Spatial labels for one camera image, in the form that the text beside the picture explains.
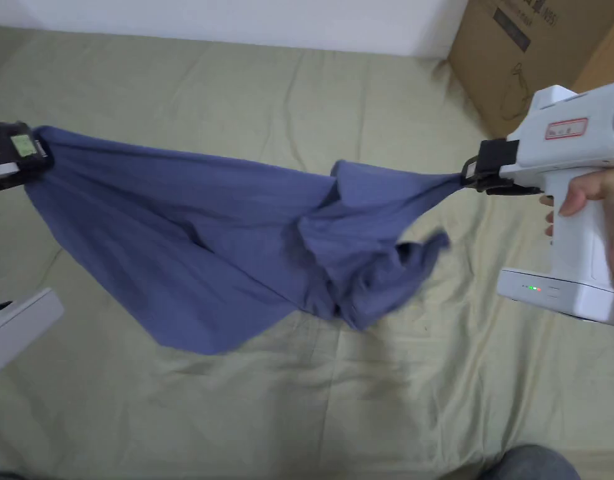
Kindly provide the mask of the person's right hand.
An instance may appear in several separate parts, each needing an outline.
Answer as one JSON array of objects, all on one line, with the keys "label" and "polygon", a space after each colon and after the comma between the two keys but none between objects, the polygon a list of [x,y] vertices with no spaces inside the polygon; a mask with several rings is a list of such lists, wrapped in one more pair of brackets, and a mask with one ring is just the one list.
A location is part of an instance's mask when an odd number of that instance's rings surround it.
[{"label": "person's right hand", "polygon": [[554,197],[544,194],[540,204],[548,206],[551,211],[546,215],[545,235],[553,236],[554,217],[572,217],[581,212],[588,204],[597,203],[603,217],[605,257],[610,272],[614,277],[614,168],[602,169],[573,177],[568,183],[564,201],[555,208]]}]

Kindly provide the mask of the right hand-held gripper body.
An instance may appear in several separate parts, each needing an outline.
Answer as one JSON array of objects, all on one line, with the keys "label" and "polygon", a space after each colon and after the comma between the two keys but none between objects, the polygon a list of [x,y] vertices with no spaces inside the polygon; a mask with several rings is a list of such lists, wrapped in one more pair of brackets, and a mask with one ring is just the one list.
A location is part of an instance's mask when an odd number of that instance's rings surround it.
[{"label": "right hand-held gripper body", "polygon": [[[479,190],[489,195],[546,194],[562,207],[570,181],[614,168],[614,82],[577,94],[550,86],[533,95],[508,136],[481,142]],[[602,206],[588,202],[556,217],[548,272],[503,268],[497,293],[583,321],[614,326],[614,275],[607,260]]]}]

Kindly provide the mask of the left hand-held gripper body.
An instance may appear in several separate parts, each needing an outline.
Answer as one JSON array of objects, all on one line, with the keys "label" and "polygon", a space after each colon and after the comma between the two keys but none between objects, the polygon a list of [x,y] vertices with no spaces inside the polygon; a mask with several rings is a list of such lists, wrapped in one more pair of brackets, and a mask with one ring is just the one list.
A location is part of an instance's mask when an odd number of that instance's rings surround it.
[{"label": "left hand-held gripper body", "polygon": [[0,302],[0,371],[64,312],[56,293],[42,289],[21,301]]}]

